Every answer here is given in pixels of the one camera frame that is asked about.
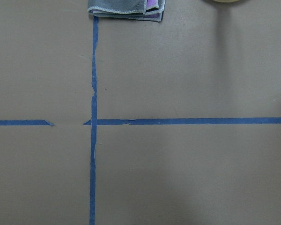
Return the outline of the grey folded cloth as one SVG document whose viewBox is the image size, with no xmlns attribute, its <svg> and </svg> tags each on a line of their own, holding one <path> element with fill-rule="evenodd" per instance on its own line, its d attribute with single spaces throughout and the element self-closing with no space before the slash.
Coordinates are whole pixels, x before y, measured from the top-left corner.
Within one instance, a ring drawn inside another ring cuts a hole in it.
<svg viewBox="0 0 281 225">
<path fill-rule="evenodd" d="M 88 13 L 96 17 L 160 22 L 164 0 L 89 0 Z"/>
</svg>

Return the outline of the wooden mug tree stand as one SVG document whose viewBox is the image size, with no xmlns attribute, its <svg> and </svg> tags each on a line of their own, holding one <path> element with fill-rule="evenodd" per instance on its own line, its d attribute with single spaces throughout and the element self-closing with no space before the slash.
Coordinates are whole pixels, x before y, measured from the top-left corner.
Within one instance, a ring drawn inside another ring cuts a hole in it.
<svg viewBox="0 0 281 225">
<path fill-rule="evenodd" d="M 237 2 L 239 0 L 213 0 L 215 2 L 219 2 L 219 3 L 233 3 L 233 2 Z"/>
</svg>

